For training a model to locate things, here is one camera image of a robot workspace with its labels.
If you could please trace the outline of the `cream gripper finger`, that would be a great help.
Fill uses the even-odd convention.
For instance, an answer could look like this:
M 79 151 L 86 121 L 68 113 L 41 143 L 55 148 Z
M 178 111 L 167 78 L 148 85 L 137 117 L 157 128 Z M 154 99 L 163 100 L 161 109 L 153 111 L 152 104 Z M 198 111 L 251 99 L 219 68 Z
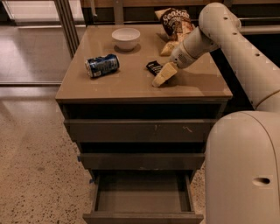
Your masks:
M 174 62 L 166 63 L 154 78 L 152 82 L 152 86 L 156 88 L 160 87 L 177 72 L 178 72 L 178 67 Z

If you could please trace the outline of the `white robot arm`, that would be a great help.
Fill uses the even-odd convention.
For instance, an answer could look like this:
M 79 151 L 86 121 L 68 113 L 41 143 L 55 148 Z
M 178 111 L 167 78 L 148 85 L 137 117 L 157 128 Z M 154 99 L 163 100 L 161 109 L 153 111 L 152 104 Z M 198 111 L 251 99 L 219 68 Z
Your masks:
M 171 53 L 157 87 L 204 53 L 221 49 L 252 110 L 223 116 L 206 143 L 206 224 L 280 224 L 280 68 L 240 33 L 239 19 L 210 3 Z

